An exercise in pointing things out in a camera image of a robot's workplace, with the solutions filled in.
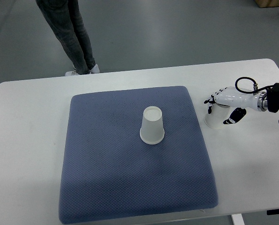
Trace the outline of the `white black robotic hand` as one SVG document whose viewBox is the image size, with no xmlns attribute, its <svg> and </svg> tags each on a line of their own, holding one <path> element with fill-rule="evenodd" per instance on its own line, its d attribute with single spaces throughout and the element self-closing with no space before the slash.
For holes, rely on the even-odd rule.
<svg viewBox="0 0 279 225">
<path fill-rule="evenodd" d="M 263 91 L 249 93 L 248 90 L 239 92 L 235 87 L 226 87 L 213 93 L 205 102 L 211 113 L 213 104 L 230 106 L 229 118 L 223 122 L 224 125 L 238 123 L 247 113 L 247 108 L 259 112 L 268 110 L 267 94 Z"/>
</svg>

